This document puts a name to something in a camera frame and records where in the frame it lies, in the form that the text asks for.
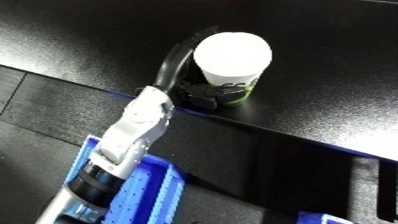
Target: blue plastic block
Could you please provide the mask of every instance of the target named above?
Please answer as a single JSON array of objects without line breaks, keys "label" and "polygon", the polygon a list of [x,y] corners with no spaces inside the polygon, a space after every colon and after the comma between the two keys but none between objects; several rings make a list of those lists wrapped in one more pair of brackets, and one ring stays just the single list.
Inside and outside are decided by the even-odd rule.
[{"label": "blue plastic block", "polygon": [[[88,136],[65,182],[76,176],[100,138]],[[186,175],[162,158],[146,155],[111,204],[105,224],[169,224],[185,186]]]},{"label": "blue plastic block", "polygon": [[327,214],[300,212],[297,224],[354,224]]}]

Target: white paper cup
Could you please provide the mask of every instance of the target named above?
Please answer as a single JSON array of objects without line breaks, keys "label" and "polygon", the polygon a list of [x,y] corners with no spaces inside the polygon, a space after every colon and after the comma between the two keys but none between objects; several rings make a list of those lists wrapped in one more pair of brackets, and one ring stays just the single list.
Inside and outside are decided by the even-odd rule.
[{"label": "white paper cup", "polygon": [[264,39],[254,34],[224,32],[203,40],[194,52],[194,60],[210,84],[245,86],[248,96],[271,63],[272,51]]}]

